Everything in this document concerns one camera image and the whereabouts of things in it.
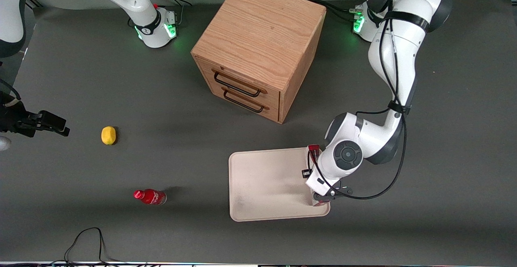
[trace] lemon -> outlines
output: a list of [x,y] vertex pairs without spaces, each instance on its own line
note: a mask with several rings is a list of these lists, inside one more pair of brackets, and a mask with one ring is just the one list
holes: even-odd
[[117,139],[117,133],[114,127],[105,127],[102,129],[102,134],[100,136],[102,142],[107,145],[113,145],[115,140]]

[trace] beige tray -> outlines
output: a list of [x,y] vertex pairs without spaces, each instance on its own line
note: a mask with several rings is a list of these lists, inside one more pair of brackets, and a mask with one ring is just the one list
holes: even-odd
[[327,215],[330,203],[312,206],[301,171],[307,148],[248,151],[229,157],[229,215],[234,221]]

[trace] wooden drawer unit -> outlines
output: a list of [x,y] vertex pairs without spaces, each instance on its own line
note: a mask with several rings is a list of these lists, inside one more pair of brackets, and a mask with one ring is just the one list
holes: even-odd
[[214,95],[283,123],[324,19],[308,0],[225,0],[192,57]]

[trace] green led light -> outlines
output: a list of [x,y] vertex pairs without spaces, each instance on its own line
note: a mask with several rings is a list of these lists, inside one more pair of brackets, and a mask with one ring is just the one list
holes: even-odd
[[163,27],[167,31],[168,36],[172,39],[173,37],[176,37],[176,26],[175,25],[168,25],[163,24]]
[[138,31],[137,29],[137,26],[135,26],[135,31],[137,32],[138,34],[138,39],[142,40],[142,36],[140,35],[140,32]]
[[362,24],[364,24],[364,17],[363,16],[361,16],[358,20],[356,20],[356,23],[354,24],[354,31],[356,33],[361,31]]

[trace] dark gray tabletop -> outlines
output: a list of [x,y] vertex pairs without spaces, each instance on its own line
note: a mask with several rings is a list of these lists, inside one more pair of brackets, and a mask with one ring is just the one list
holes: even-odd
[[[341,5],[349,7],[351,2]],[[517,28],[509,0],[454,0],[416,60],[402,174],[385,195],[340,199],[313,219],[236,223],[229,155],[319,143],[334,116],[382,110],[369,44],[329,14],[316,58],[278,125],[212,96],[190,50],[218,6],[185,8],[179,38],[146,48],[120,9],[39,15],[15,87],[28,110],[66,118],[0,152],[0,259],[57,260],[100,227],[125,261],[335,265],[517,265]],[[380,122],[382,117],[373,117]],[[120,128],[115,146],[101,129]],[[345,181],[371,195],[399,156]],[[132,197],[167,189],[164,206]],[[70,255],[95,261],[87,233]]]

